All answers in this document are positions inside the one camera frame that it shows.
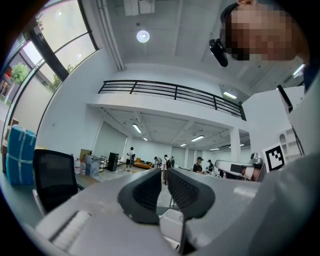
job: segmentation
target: black chair backrest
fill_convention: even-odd
[[[33,169],[36,190],[47,212],[78,192],[72,155],[36,149]]]

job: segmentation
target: blue box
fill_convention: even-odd
[[[8,137],[6,175],[12,185],[32,185],[34,183],[33,159],[37,136],[15,124]]]

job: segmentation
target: floor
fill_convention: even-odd
[[[109,171],[104,169],[104,171],[99,172],[98,177],[94,177],[96,180],[100,182],[110,181],[113,179],[117,179],[126,175],[132,175],[136,172],[143,172],[145,169],[133,166],[131,171],[124,170],[125,165],[117,167],[116,171]],[[168,186],[162,184],[162,189],[160,195],[158,197],[157,206],[158,207],[169,207],[171,200],[171,194],[168,191]]]

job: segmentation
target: white ceiling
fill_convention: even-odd
[[[200,150],[210,150],[223,146],[229,149],[230,131],[223,127],[136,111],[110,108],[104,108],[103,110],[113,121],[116,121],[117,125],[122,126],[127,134],[133,135],[136,139],[142,140],[145,137],[152,142],[173,146],[186,143],[186,147]],[[138,133],[133,124],[138,125],[142,133]],[[203,135],[204,138],[191,142],[192,139],[200,135]],[[240,132],[240,142],[249,146],[249,133]]]
[[[123,0],[108,0],[116,43],[124,64],[157,63],[198,70],[221,80],[222,92],[245,101],[254,93],[274,90],[277,85],[298,85],[303,77],[284,80],[301,64],[229,59],[221,67],[209,50],[209,40],[219,37],[221,11],[235,0],[156,0],[155,13],[125,16]],[[140,43],[136,34],[147,30],[150,40]]]

